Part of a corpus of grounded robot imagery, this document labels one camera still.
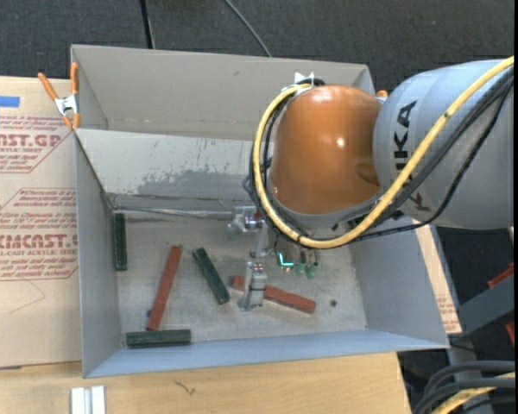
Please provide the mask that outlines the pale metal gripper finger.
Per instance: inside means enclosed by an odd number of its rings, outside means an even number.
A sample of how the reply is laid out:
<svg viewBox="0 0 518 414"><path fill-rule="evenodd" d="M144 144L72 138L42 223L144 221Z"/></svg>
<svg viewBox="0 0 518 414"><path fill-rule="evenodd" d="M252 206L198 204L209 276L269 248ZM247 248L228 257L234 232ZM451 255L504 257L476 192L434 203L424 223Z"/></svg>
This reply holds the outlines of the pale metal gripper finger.
<svg viewBox="0 0 518 414"><path fill-rule="evenodd" d="M232 234L254 233L262 229L263 219L254 205L237 205L232 208L227 229Z"/></svg>
<svg viewBox="0 0 518 414"><path fill-rule="evenodd" d="M262 307L268 275L263 264L249 261L246 265L243 296L237 301L241 311L252 311Z"/></svg>

